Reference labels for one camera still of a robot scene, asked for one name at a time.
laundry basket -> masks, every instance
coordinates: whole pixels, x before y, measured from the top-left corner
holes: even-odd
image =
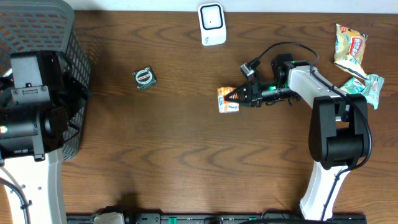
[[[0,1],[0,75],[11,67],[10,55],[31,50],[62,51],[70,59],[73,76],[84,86],[90,84],[90,64],[73,31],[75,14],[73,9],[61,0],[1,0]],[[60,58],[62,69],[67,68]],[[83,128],[85,107],[71,122]],[[70,138],[76,130],[69,128],[64,139]],[[63,159],[71,159],[79,150],[80,134],[63,147]]]

wood grain surface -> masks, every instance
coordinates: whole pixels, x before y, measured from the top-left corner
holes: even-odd
[[[120,204],[172,213],[293,210],[313,160],[311,109],[304,102],[219,114],[216,89],[245,82],[239,66],[269,45],[296,41],[316,50],[320,73],[336,86],[351,78],[333,65],[336,23],[369,34],[366,73],[384,77],[379,109],[369,105],[373,154],[349,174],[334,212],[364,213],[369,223],[398,223],[398,16],[226,13],[227,41],[201,45],[193,12],[77,11],[75,31],[92,66],[81,151],[63,165],[68,213]],[[274,48],[271,59],[304,49]],[[155,87],[139,91],[132,72],[150,65]],[[11,223],[4,191],[0,223]]]

white wall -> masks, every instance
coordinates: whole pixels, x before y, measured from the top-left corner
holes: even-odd
[[[77,10],[196,11],[201,0],[64,0]],[[229,12],[398,13],[398,0],[218,0]]]

small black box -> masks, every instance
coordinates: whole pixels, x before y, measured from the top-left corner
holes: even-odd
[[[132,75],[136,79],[137,88],[140,90],[148,89],[156,84],[155,74],[150,67],[133,72]]]

yellow snack bag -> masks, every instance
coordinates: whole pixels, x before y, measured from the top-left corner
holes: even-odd
[[[220,113],[232,113],[239,111],[239,103],[228,102],[224,100],[224,96],[231,93],[235,88],[221,87],[217,89],[218,92],[218,110]]]
[[[367,34],[336,24],[335,65],[358,78],[366,80],[361,62],[365,52]]]

